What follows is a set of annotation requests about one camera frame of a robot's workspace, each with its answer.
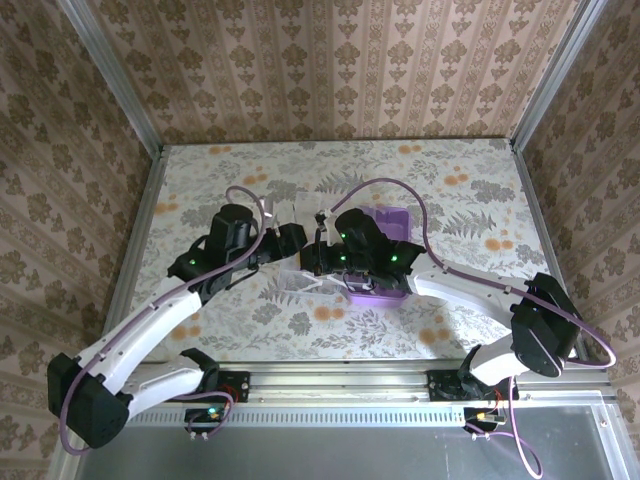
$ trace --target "purple box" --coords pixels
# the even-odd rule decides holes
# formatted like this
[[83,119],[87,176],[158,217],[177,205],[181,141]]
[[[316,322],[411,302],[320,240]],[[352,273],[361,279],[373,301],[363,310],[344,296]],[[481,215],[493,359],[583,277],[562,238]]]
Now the purple box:
[[[380,231],[384,233],[390,240],[411,239],[411,214],[406,208],[399,207],[358,207],[364,213],[371,216]],[[376,287],[372,292],[353,293],[347,291],[347,295],[354,305],[363,305],[367,307],[382,308],[398,308],[402,302],[409,296],[407,293],[397,290],[386,290]]]

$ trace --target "floral wallpaper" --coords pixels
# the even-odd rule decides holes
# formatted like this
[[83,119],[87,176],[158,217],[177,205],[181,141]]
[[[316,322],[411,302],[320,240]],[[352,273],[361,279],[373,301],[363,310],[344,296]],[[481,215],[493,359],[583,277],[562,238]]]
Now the floral wallpaper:
[[578,0],[90,0],[165,144],[507,137]]
[[[132,308],[157,287],[174,259],[207,234],[228,185],[275,203],[275,221],[307,227],[356,185],[389,176],[427,204],[430,241],[450,261],[502,275],[547,271],[531,211],[506,139],[283,142],[172,146],[138,275]],[[238,195],[236,201],[247,204]],[[415,199],[376,184],[347,207],[406,206],[412,240],[422,243]],[[443,300],[410,296],[397,309],[352,301],[343,287],[301,290],[313,277],[295,259],[268,264],[220,292],[152,352],[167,361],[196,347],[219,361],[464,358],[504,336],[502,325]]]
[[0,478],[57,441],[46,365],[102,329],[150,159],[55,2],[0,2]]
[[640,453],[639,10],[607,3],[524,153],[569,291],[618,352]]

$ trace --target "cable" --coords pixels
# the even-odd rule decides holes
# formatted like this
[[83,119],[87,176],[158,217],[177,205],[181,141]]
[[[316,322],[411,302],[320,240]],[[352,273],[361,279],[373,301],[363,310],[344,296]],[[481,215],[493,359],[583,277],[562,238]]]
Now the cable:
[[[520,459],[522,460],[522,464],[524,465],[524,468],[527,470],[529,475],[531,475],[531,477],[535,478],[536,480],[540,480],[544,475],[544,470],[542,469],[542,462],[540,462],[540,458],[538,457],[538,455],[536,455],[536,452],[533,450],[533,447],[529,445],[525,440],[521,439],[520,434],[518,433],[518,426],[516,425],[516,415],[513,410],[513,383],[514,383],[514,377],[509,377],[509,417],[511,418],[512,433],[485,432],[484,430],[481,430],[480,428],[476,427],[472,423],[468,423],[468,422],[466,423],[465,426],[473,430],[477,434],[482,436],[487,436],[488,438],[491,438],[491,437],[513,438],[516,442],[516,448],[518,449],[518,453],[520,454]],[[529,452],[533,456],[533,459],[535,460],[536,465],[538,467],[537,472],[535,472],[533,468],[531,468],[531,464],[527,460],[527,457],[524,455],[524,450],[522,449],[523,445],[527,448],[527,450],[529,450]]]
[[493,391],[496,394],[496,406],[493,407],[493,409],[490,410],[489,413],[493,413],[496,410],[498,410],[498,407],[500,406],[500,402],[502,401],[502,394],[500,393],[500,390],[498,390],[497,388],[494,388]]
[[227,285],[226,287],[224,287],[225,290],[231,290],[233,287],[235,287],[236,285],[238,285],[239,283],[244,282],[245,280],[249,280],[251,277],[253,277],[256,273],[258,273],[260,271],[260,267],[256,267],[255,270],[253,270],[251,273],[245,275],[244,277],[239,278],[238,280],[236,280],[235,282],[231,282],[229,285]]
[[[507,285],[504,285],[504,284],[502,284],[500,282],[494,282],[493,280],[486,280],[484,278],[476,277],[475,275],[464,273],[464,272],[461,272],[461,271],[456,270],[454,268],[447,267],[445,269],[444,262],[442,260],[440,260],[440,258],[438,258],[438,256],[435,254],[435,252],[431,248],[431,245],[429,244],[429,237],[428,237],[428,231],[427,231],[428,230],[428,213],[427,213],[427,207],[424,204],[424,201],[422,200],[422,198],[420,197],[418,192],[416,192],[413,188],[411,188],[409,185],[407,185],[406,183],[404,183],[404,182],[402,182],[400,180],[396,180],[394,178],[382,177],[382,178],[374,178],[372,180],[368,180],[368,181],[366,181],[364,183],[361,183],[360,185],[355,187],[353,190],[351,190],[349,193],[347,193],[342,200],[340,200],[338,203],[336,203],[331,208],[331,213],[334,213],[338,208],[340,208],[342,205],[344,205],[344,203],[347,200],[349,200],[353,195],[355,195],[356,192],[362,190],[365,187],[368,187],[369,185],[372,185],[374,183],[380,183],[380,182],[393,183],[395,185],[399,185],[402,188],[404,188],[405,190],[407,190],[409,193],[411,193],[411,195],[413,195],[415,197],[415,199],[418,201],[418,205],[420,205],[420,210],[422,211],[422,238],[423,238],[423,241],[424,241],[424,246],[425,246],[425,248],[427,250],[427,255],[429,255],[429,258],[431,258],[433,263],[435,263],[438,267],[442,268],[443,270],[446,270],[447,273],[450,273],[450,274],[455,275],[455,276],[460,277],[460,278],[464,278],[465,280],[470,280],[472,282],[480,283],[482,285],[486,285],[486,286],[489,286],[489,287],[497,288],[498,290],[505,290],[507,288]],[[605,352],[607,352],[607,355],[609,356],[609,360],[604,362],[604,363],[593,363],[593,362],[588,362],[588,361],[580,360],[580,359],[568,359],[567,362],[578,364],[578,365],[582,365],[583,367],[588,367],[588,368],[607,368],[607,367],[611,367],[611,366],[615,365],[615,363],[616,363],[616,354],[613,351],[613,348],[611,348],[609,343],[602,337],[602,335],[600,335],[597,332],[597,330],[595,328],[593,328],[592,326],[586,324],[584,321],[582,321],[581,319],[579,319],[575,315],[572,315],[569,312],[565,312],[561,308],[558,308],[557,306],[555,306],[555,305],[553,305],[553,304],[551,304],[549,302],[546,302],[545,300],[542,300],[541,298],[538,298],[535,295],[532,295],[532,294],[530,294],[528,292],[525,292],[523,290],[520,290],[518,288],[513,288],[513,287],[511,287],[511,292],[513,292],[516,295],[519,295],[519,296],[521,296],[523,298],[526,298],[527,300],[531,300],[532,302],[538,304],[538,306],[540,306],[542,308],[546,308],[547,310],[555,313],[556,315],[561,316],[562,318],[570,321],[571,323],[573,323],[574,325],[576,325],[580,329],[584,330],[596,342],[598,342],[600,344],[600,346],[604,349]]]
[[231,385],[227,385],[227,384],[222,385],[220,388],[224,389],[225,392],[229,392],[230,394],[232,394],[233,395],[233,401],[238,403],[238,398],[240,396],[238,395],[238,391],[235,388],[233,388]]
[[244,262],[247,258],[249,258],[253,254],[253,252],[256,251],[256,249],[260,245],[260,242],[262,242],[262,238],[264,237],[264,234],[266,231],[267,222],[266,222],[266,217],[264,213],[264,208],[260,203],[260,199],[252,191],[244,187],[233,185],[227,188],[227,191],[225,192],[225,196],[230,202],[231,202],[231,198],[230,198],[231,192],[234,190],[247,194],[258,207],[258,211],[260,212],[260,230],[258,231],[258,236],[256,237],[256,241],[253,243],[253,245],[251,245],[251,247],[245,253],[240,255],[235,260],[227,263],[226,265],[223,265],[222,267],[211,270],[210,272],[200,275],[199,277],[196,277],[193,280],[190,280],[186,283],[183,283],[182,285],[179,285],[169,290],[167,293],[158,297],[157,300],[147,305],[146,308],[144,308],[138,315],[132,318],[124,327],[122,327],[122,329],[119,332],[117,332],[113,336],[113,338],[109,340],[104,345],[104,347],[102,347],[102,349],[91,360],[89,360],[87,365],[85,365],[85,367],[82,370],[80,370],[78,375],[76,375],[76,377],[71,382],[71,385],[69,386],[69,390],[67,390],[67,394],[65,395],[64,400],[62,401],[62,408],[60,409],[60,423],[58,425],[58,431],[60,433],[60,441],[62,442],[62,447],[65,449],[67,453],[71,455],[82,455],[88,452],[89,450],[91,450],[91,448],[89,447],[84,449],[77,449],[71,446],[71,443],[69,442],[69,433],[67,432],[66,425],[67,425],[67,420],[69,416],[69,405],[71,403],[71,399],[73,398],[73,395],[75,394],[78,388],[78,385],[80,384],[80,381],[93,367],[96,366],[96,364],[101,360],[101,356],[104,356],[107,353],[109,353],[111,348],[117,342],[119,342],[125,335],[127,335],[134,327],[136,327],[143,319],[145,319],[150,313],[155,311],[155,309],[164,305],[169,299],[174,297],[176,294],[183,292],[187,290],[189,287],[196,285],[204,280],[207,280],[211,277],[219,275],[220,273],[223,273],[229,270],[230,268],[233,268],[234,266],[238,265],[241,262]]
[[[189,395],[180,395],[179,397],[175,397],[174,400],[198,400],[201,398],[209,398],[209,397],[224,397],[227,400],[227,402],[229,402],[229,410],[227,410],[227,413],[225,413],[224,417],[222,417],[222,419],[218,422],[218,425],[211,431],[211,433],[208,433],[209,438],[211,438],[214,435],[216,435],[220,430],[220,428],[225,423],[227,423],[227,420],[229,420],[231,411],[233,410],[233,407],[236,404],[236,402],[233,401],[233,397],[227,392],[217,391],[217,392],[204,392],[204,393],[194,393]],[[204,414],[196,414],[196,415],[193,415],[191,418],[189,418],[189,422],[187,423],[187,432],[191,433],[191,427],[193,426],[195,421],[203,415]]]
[[347,291],[349,291],[349,293],[357,293],[356,289],[351,287],[349,285],[349,282],[347,282],[347,272],[346,271],[342,272],[342,282],[347,287]]

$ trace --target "wall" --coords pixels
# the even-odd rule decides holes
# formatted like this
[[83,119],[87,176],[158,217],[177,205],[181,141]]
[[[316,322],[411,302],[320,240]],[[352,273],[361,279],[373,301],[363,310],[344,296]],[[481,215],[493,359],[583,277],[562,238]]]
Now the wall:
[[46,365],[99,337],[149,164],[55,2],[3,0],[0,479],[46,474]]
[[91,0],[165,144],[508,136],[577,0]]
[[639,9],[608,3],[524,151],[570,294],[619,354],[609,374],[638,452]]

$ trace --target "gray metal panel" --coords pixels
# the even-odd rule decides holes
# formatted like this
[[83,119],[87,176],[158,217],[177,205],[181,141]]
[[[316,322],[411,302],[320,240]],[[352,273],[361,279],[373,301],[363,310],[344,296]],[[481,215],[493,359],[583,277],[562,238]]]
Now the gray metal panel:
[[109,41],[93,16],[86,0],[60,0],[60,6],[91,55],[118,104],[151,158],[162,149],[160,136],[147,116],[144,106],[129,82],[123,65],[118,62]]
[[[545,479],[614,478],[589,407],[519,410],[518,425]],[[82,480],[528,478],[513,441],[453,428],[229,428],[208,442],[127,428],[82,462]]]
[[[137,415],[127,428],[184,427],[184,418],[193,405],[161,406]],[[256,407],[237,405],[229,414],[225,428],[233,427],[462,427],[464,408],[459,406],[423,407]]]

